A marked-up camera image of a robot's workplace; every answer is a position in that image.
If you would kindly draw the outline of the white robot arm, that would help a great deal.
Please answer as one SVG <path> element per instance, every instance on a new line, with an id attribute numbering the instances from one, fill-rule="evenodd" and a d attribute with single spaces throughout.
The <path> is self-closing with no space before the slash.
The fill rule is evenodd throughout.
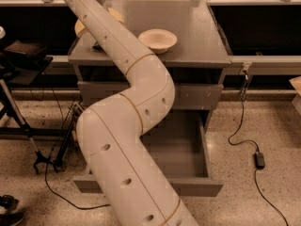
<path id="1" fill-rule="evenodd" d="M 121 226 L 198 226 L 140 138 L 175 99 L 161 60 L 97 0 L 64 0 L 130 87 L 89 106 L 78 143 Z"/>

